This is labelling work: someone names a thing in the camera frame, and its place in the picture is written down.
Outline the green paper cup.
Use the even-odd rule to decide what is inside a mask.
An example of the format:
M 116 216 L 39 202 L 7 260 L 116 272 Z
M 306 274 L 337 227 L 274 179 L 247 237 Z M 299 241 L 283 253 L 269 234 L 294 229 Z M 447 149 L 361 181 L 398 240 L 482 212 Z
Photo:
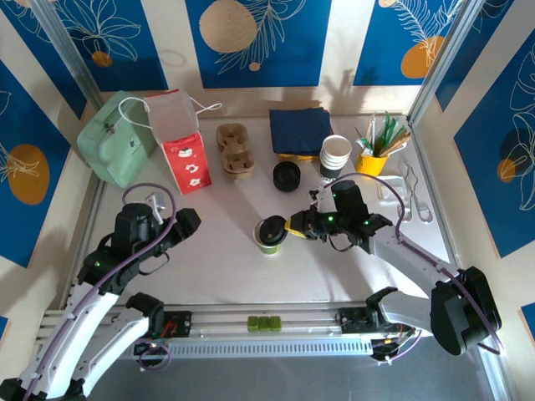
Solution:
M 256 242 L 256 245 L 258 246 L 258 248 L 264 253 L 264 254 L 267 254 L 267 255 L 274 255 L 276 253 L 278 253 L 280 251 L 280 248 L 281 248 L 281 245 L 278 245 L 278 246 L 265 246 L 263 245 L 261 242 L 260 242 L 260 239 L 259 239 L 259 229 L 260 229 L 260 225 L 263 223 L 264 220 L 261 220 L 259 221 L 255 228 L 254 228 L 254 231 L 253 231 L 253 237 L 254 237 L 254 241 Z

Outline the red paper bag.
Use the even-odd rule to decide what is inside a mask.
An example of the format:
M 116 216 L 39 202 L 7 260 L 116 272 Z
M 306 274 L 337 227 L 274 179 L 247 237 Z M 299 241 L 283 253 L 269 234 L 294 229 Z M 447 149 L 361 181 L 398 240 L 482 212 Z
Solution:
M 218 110 L 222 105 L 204 106 L 184 89 L 173 89 L 144 98 L 129 96 L 120 101 L 118 109 L 129 100 L 143 105 L 148 121 L 135 121 L 124 112 L 120 116 L 132 125 L 151 131 L 180 193 L 185 195 L 209 186 L 211 177 L 198 115 Z

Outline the black cup lid stack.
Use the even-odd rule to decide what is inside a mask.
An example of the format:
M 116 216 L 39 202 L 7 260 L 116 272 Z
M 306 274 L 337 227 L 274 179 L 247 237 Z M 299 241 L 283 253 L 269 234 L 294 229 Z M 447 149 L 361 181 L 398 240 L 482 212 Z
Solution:
M 292 192 L 299 187 L 301 170 L 291 161 L 279 162 L 273 168 L 273 184 L 282 192 Z

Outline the yellow stirrer cup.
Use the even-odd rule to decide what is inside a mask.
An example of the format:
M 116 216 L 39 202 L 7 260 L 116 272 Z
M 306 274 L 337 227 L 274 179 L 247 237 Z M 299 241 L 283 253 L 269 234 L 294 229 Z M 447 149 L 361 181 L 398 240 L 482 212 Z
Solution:
M 384 169 L 388 156 L 375 157 L 368 150 L 363 150 L 355 164 L 355 171 L 366 175 L 378 176 Z

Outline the paper cup stack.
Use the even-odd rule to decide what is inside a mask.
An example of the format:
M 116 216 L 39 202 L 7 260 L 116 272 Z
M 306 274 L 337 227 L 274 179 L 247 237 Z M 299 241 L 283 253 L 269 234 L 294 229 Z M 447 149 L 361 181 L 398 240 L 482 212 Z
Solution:
M 319 153 L 319 171 L 324 181 L 330 182 L 339 177 L 351 152 L 350 141 L 341 135 L 330 135 L 324 140 Z

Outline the white sugar stick packet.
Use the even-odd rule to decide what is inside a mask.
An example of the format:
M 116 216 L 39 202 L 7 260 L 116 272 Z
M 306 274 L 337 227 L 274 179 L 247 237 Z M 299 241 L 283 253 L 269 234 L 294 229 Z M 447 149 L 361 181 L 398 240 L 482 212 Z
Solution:
M 360 131 L 355 128 L 355 131 L 358 135 L 357 143 L 361 146 L 363 149 L 363 152 L 367 155 L 373 154 L 373 141 L 371 138 L 371 129 L 368 128 L 365 135 L 362 135 Z

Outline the metal tongs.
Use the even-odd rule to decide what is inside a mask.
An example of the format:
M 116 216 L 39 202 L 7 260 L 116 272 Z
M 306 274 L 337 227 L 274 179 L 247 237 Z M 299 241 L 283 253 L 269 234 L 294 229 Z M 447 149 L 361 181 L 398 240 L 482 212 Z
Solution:
M 407 190 L 408 199 L 404 200 L 401 206 L 398 206 L 398 217 L 403 216 L 402 221 L 408 222 L 412 219 L 413 212 L 415 211 L 422 223 L 430 224 L 433 221 L 432 211 L 424 201 L 418 199 L 416 193 L 416 188 L 419 182 L 418 177 L 410 165 L 406 164 L 405 167 L 406 172 L 403 180 Z

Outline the wooden stirrer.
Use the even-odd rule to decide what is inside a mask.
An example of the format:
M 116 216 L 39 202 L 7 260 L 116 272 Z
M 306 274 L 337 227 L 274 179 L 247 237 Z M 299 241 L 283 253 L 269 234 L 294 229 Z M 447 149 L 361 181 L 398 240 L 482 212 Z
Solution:
M 395 154 L 395 153 L 397 153 L 397 152 L 403 150 L 404 148 L 406 148 L 406 146 L 407 146 L 409 143 L 410 143 L 410 138 L 409 138 L 407 141 L 403 142 L 402 144 L 400 144 L 400 145 L 396 146 L 395 148 L 393 148 L 393 149 L 387 154 L 387 157 L 390 157 L 390 156 L 392 156 L 393 154 Z
M 409 138 L 410 138 L 410 131 L 408 129 L 404 129 L 395 138 L 395 140 L 389 145 L 389 147 L 385 149 L 385 151 L 383 152 L 383 155 L 387 155 L 393 148 L 407 141 Z

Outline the blue paper napkin stack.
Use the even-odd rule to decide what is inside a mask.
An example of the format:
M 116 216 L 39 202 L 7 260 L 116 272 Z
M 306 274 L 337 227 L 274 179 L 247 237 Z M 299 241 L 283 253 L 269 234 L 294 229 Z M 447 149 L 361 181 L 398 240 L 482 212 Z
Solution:
M 275 154 L 318 156 L 331 134 L 330 114 L 323 108 L 269 111 Z

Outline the mint green lunch bag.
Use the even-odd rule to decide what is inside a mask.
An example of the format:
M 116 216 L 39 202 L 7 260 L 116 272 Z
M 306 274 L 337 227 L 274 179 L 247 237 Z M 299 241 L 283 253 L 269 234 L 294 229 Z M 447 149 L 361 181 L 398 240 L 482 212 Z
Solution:
M 143 100 L 115 93 L 81 130 L 77 146 L 101 180 L 130 186 L 157 146 Z

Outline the left circuit board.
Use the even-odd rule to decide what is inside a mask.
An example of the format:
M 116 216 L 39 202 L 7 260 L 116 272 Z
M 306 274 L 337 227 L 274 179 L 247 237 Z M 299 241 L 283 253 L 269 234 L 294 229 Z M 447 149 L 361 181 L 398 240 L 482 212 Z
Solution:
M 171 364 L 171 350 L 163 342 L 140 338 L 135 342 L 134 355 L 142 371 L 157 372 Z

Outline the circuit board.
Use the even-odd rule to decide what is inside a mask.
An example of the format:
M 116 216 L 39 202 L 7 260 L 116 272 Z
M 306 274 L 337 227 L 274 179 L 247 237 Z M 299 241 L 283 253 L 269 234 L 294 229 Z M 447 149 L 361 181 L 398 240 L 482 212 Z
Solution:
M 401 349 L 408 344 L 409 340 L 407 337 L 373 340 L 371 357 L 379 366 L 382 364 L 392 364 L 393 361 L 402 356 L 403 352 Z
M 140 338 L 135 342 L 134 355 L 142 371 L 157 372 L 171 364 L 171 350 L 163 342 Z

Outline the right circuit board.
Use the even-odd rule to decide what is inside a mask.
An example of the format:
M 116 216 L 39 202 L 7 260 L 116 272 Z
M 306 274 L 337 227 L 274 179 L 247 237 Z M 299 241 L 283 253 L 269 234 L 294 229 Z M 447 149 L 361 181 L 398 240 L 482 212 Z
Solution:
M 402 356 L 403 352 L 401 349 L 408 344 L 409 340 L 407 337 L 373 340 L 371 357 L 379 366 L 382 364 L 392 364 L 393 361 Z

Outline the aluminium front rail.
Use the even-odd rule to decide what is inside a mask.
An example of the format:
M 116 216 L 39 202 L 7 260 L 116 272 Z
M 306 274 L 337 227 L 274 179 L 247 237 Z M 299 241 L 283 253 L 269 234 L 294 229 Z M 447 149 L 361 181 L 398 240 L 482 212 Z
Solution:
M 436 301 L 412 297 L 403 292 L 375 294 L 364 302 L 309 302 L 271 304 L 186 304 L 165 305 L 162 312 L 191 313 L 191 330 L 187 338 L 205 341 L 239 339 L 308 339 L 308 338 L 396 338 L 405 334 L 343 334 L 335 321 L 342 307 L 370 307 L 389 322 L 411 326 L 423 336 L 432 336 L 449 353 L 464 353 L 496 335 L 500 318 L 490 306 L 474 307 L 455 293 Z M 280 316 L 280 332 L 248 332 L 249 316 Z

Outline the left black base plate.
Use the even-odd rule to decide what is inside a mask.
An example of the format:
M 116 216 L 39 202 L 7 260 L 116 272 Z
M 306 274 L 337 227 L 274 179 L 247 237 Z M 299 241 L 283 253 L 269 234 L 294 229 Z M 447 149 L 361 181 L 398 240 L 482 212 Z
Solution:
M 138 338 L 149 340 L 187 338 L 191 330 L 191 313 L 188 311 L 148 313 L 131 308 L 122 311 L 111 322 L 113 338 L 117 335 L 130 341 Z

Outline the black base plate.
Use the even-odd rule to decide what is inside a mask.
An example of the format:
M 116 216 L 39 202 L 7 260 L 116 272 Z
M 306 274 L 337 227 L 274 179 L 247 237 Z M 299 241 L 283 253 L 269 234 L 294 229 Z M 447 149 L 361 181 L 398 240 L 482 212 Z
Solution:
M 370 307 L 342 307 L 337 311 L 335 321 L 343 334 L 415 333 L 411 326 L 389 322 L 381 312 Z
M 191 313 L 188 311 L 148 313 L 131 308 L 122 311 L 111 322 L 113 338 L 117 335 L 130 341 L 138 338 L 149 340 L 187 338 L 191 330 Z

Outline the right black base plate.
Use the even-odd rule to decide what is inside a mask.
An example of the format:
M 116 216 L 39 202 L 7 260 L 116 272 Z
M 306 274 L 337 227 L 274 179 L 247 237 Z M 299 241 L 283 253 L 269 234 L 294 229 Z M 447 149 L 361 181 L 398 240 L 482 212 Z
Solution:
M 381 312 L 370 307 L 342 307 L 337 311 L 335 321 L 343 334 L 415 333 L 411 326 L 389 322 Z

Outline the aluminium frame post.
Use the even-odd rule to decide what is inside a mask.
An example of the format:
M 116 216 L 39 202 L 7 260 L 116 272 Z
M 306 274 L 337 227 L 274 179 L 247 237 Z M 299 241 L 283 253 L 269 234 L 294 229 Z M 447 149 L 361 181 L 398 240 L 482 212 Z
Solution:
M 420 90 L 415 97 L 415 101 L 406 115 L 407 123 L 412 130 L 415 130 L 416 123 L 425 112 L 428 104 L 435 95 L 435 91 L 441 83 L 448 68 L 451 66 L 453 58 L 456 56 L 466 35 L 479 13 L 485 0 L 463 0 L 459 13 L 451 24 L 451 28 L 446 35 L 444 42 L 431 65 Z
M 101 109 L 104 100 L 78 48 L 69 35 L 53 4 L 49 0 L 28 0 L 34 16 L 48 36 L 50 43 L 62 59 L 84 97 L 95 110 Z

